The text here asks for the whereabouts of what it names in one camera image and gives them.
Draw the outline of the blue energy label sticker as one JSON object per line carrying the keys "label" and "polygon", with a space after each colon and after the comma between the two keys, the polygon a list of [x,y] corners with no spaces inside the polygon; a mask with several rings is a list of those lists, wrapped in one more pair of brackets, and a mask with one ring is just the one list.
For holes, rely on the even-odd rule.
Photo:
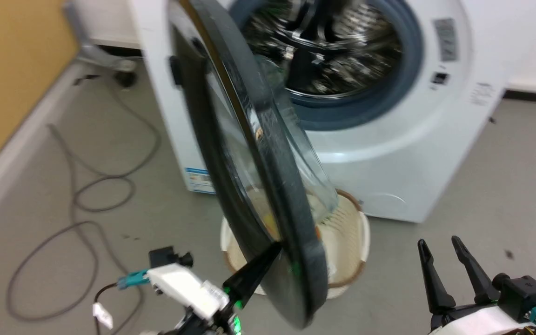
{"label": "blue energy label sticker", "polygon": [[185,183],[192,192],[216,194],[210,174],[205,169],[185,168]]}

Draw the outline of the grey chair base with caster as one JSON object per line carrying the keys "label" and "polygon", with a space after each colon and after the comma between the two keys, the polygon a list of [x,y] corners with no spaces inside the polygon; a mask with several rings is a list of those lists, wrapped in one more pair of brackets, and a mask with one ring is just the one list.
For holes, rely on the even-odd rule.
{"label": "grey chair base with caster", "polygon": [[136,84],[138,78],[136,61],[108,53],[94,44],[80,18],[74,0],[65,0],[62,10],[79,45],[77,58],[85,63],[111,70],[115,83],[123,88]]}

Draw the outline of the white front-load washing machine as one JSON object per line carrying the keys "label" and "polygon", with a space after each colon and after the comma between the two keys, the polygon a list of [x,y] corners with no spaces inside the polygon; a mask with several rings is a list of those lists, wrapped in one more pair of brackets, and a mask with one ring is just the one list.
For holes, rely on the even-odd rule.
{"label": "white front-load washing machine", "polygon": [[[334,186],[373,217],[432,212],[536,38],[536,0],[408,0],[424,42],[412,89],[386,115],[339,131],[302,126]],[[453,18],[459,59],[442,62],[433,21]],[[450,74],[434,85],[434,72]]]}

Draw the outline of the grey rubber door gasket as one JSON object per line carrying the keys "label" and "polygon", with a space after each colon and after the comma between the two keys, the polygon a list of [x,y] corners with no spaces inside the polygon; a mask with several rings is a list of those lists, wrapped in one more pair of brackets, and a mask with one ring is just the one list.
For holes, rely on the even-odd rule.
{"label": "grey rubber door gasket", "polygon": [[[249,9],[260,1],[232,0],[226,6],[240,30],[244,9]],[[374,121],[393,110],[410,93],[419,76],[424,58],[424,42],[419,20],[408,0],[369,0],[369,2],[378,7],[396,28],[402,43],[400,63],[388,77],[378,82],[372,89],[336,99],[300,97],[286,88],[284,79],[284,87],[292,100],[296,114],[307,130],[339,131]]]}

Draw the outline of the steel washing drum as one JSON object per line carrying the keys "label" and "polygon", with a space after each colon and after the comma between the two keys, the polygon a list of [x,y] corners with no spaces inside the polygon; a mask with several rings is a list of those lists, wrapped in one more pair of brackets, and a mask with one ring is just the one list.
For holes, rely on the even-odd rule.
{"label": "steel washing drum", "polygon": [[260,0],[244,9],[241,30],[300,97],[363,93],[402,58],[396,28],[369,0]]}

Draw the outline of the white plastic laundry basket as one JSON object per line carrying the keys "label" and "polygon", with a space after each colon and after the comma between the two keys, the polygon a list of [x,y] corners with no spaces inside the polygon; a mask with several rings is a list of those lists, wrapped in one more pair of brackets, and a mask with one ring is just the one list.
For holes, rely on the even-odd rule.
{"label": "white plastic laundry basket", "polygon": [[370,226],[359,201],[336,190],[338,207],[317,225],[326,251],[329,275],[327,299],[340,297],[362,275],[370,248]]}

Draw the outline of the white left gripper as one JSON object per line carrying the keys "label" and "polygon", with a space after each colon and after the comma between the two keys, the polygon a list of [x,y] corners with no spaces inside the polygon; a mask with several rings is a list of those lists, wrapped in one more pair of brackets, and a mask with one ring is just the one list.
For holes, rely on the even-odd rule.
{"label": "white left gripper", "polygon": [[180,303],[185,314],[162,335],[244,335],[234,308],[245,307],[281,252],[276,241],[223,282],[223,289],[173,263],[147,270],[155,291]]}

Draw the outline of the grey instruction sticker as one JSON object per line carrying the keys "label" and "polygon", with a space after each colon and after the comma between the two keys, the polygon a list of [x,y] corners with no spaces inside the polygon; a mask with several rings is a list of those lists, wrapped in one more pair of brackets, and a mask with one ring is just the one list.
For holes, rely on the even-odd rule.
{"label": "grey instruction sticker", "polygon": [[434,20],[433,24],[438,38],[441,61],[457,61],[459,59],[459,44],[455,20],[453,18],[441,18]]}

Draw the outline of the dark round washing machine door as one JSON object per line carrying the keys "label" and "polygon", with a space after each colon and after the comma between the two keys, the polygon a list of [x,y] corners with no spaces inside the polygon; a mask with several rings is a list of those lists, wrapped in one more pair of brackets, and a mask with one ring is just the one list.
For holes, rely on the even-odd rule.
{"label": "dark round washing machine door", "polygon": [[252,53],[217,0],[167,0],[173,78],[224,217],[247,261],[279,254],[260,282],[307,328],[328,294],[317,223],[338,196],[296,118],[281,69]]}

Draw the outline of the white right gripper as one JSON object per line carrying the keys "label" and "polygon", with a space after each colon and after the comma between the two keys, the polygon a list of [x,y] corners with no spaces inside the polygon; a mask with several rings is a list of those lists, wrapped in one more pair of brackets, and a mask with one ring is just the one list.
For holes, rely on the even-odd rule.
{"label": "white right gripper", "polygon": [[487,305],[498,301],[500,291],[493,287],[492,280],[457,235],[451,237],[451,242],[468,274],[475,293],[475,304],[456,307],[454,297],[447,293],[436,271],[429,246],[420,239],[417,248],[426,299],[432,314],[429,335],[535,335],[527,330],[533,325],[527,315],[535,304]]}

